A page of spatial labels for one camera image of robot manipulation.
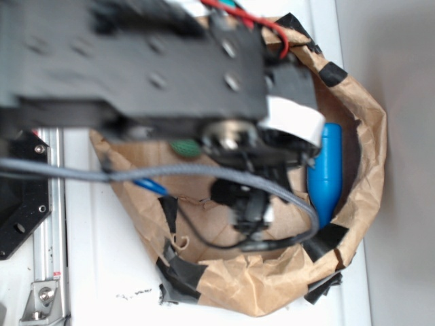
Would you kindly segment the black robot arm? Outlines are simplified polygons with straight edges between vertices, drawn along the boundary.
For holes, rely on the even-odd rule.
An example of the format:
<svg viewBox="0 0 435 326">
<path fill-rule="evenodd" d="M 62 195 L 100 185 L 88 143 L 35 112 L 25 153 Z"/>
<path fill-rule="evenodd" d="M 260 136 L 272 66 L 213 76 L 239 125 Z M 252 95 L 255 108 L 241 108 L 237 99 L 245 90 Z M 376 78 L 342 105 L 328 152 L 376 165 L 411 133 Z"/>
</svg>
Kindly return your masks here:
<svg viewBox="0 0 435 326">
<path fill-rule="evenodd" d="M 245 242 L 268 227 L 271 196 L 316 210 L 292 192 L 287 171 L 310 166 L 325 119 L 312 77 L 276 22 L 206 1 L 198 20 L 172 1 L 1 2 L 1 211 L 16 216 L 50 179 L 120 183 L 153 192 L 152 177 L 209 175 Z M 88 172 L 18 153 L 25 135 L 85 128 L 110 141 L 193 140 L 214 165 Z"/>
</svg>

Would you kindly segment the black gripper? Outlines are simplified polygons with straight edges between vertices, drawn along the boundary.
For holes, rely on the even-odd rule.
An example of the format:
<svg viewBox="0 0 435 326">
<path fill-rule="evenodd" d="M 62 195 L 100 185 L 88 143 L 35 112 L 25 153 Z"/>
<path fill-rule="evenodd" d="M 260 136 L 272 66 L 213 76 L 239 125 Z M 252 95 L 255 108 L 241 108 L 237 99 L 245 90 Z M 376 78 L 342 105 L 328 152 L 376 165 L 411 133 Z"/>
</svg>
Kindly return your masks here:
<svg viewBox="0 0 435 326">
<path fill-rule="evenodd" d="M 208 125 L 201 145 L 220 166 L 247 171 L 288 192 L 292 190 L 288 169 L 311 163 L 321 149 L 295 133 L 236 120 Z M 270 195 L 266 190 L 224 177 L 211 186 L 211 198 L 231 208 L 233 227 L 248 238 L 270 225 L 266 216 Z"/>
</svg>

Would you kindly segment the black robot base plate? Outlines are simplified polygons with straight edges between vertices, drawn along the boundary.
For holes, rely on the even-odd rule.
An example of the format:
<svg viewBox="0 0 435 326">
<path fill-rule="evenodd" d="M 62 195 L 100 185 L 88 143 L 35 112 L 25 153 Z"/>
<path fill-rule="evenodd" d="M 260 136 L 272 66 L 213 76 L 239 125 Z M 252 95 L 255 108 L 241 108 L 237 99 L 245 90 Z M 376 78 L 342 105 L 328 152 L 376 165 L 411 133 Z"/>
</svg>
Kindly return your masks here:
<svg viewBox="0 0 435 326">
<path fill-rule="evenodd" d="M 23 132 L 9 142 L 13 158 L 48 162 L 48 145 L 34 132 Z M 50 214 L 47 179 L 1 175 L 1 260 L 9 259 Z"/>
</svg>

